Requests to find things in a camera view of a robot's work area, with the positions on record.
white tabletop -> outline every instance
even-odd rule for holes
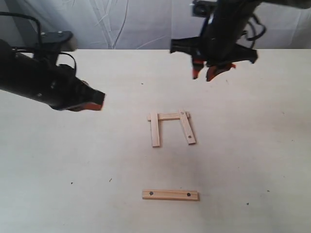
[[[310,232],[311,50],[261,50],[209,83],[181,53],[72,55],[101,112],[0,92],[1,233]],[[152,148],[146,116],[179,109],[198,144],[165,121]],[[201,200],[142,200],[150,188]]]

wooden stick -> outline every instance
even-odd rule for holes
[[[179,113],[159,113],[158,120],[179,120],[180,114]],[[147,116],[147,120],[151,121],[150,115]]]
[[[151,137],[152,147],[160,147],[160,134],[159,134],[159,122],[157,113],[151,113]]]
[[[199,201],[198,191],[189,190],[156,190],[144,189],[142,198],[145,200],[192,200]]]
[[[184,110],[179,110],[179,114],[180,114],[180,122],[181,122],[181,126],[183,127],[184,133],[185,133],[185,137],[186,140],[188,142],[189,145],[191,144],[195,144],[195,138],[191,129],[191,126],[189,124],[187,115],[185,114]]]

white fabric backdrop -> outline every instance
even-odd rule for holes
[[[81,49],[168,49],[171,37],[198,35],[203,21],[191,16],[191,0],[19,2],[48,31],[74,32]],[[256,48],[311,48],[310,12],[263,3],[256,14],[268,32]]]

light wooden strip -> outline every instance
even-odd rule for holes
[[[159,122],[157,118],[157,113],[151,113],[151,137],[152,137],[152,147],[160,146],[160,134],[159,134]]]
[[[187,117],[190,118],[190,113],[186,112]],[[159,113],[158,120],[179,120],[179,113]],[[150,115],[147,116],[147,120],[151,121]]]
[[[144,189],[142,198],[145,200],[192,200],[198,201],[198,191],[189,190],[156,190]]]
[[[180,122],[181,122],[181,126],[183,127],[184,133],[185,133],[185,137],[186,140],[188,142],[189,145],[191,144],[195,144],[195,138],[191,129],[191,126],[189,124],[188,118],[185,114],[184,110],[179,110],[179,114],[180,114]]]

wooden plank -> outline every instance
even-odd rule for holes
[[[145,200],[191,200],[199,201],[198,191],[189,190],[157,190],[144,189],[142,198]]]
[[[159,122],[157,113],[151,113],[151,138],[152,147],[160,147]]]
[[[195,142],[195,138],[194,138],[191,126],[189,124],[188,118],[187,118],[187,116],[185,114],[185,111],[184,110],[179,110],[179,114],[180,114],[181,126],[182,126],[182,128],[184,130],[185,137],[186,137],[186,140],[187,140],[188,144],[189,145],[195,144],[196,143]]]
[[[180,114],[179,113],[159,113],[158,120],[179,120]],[[151,121],[150,115],[147,116],[147,120]]]

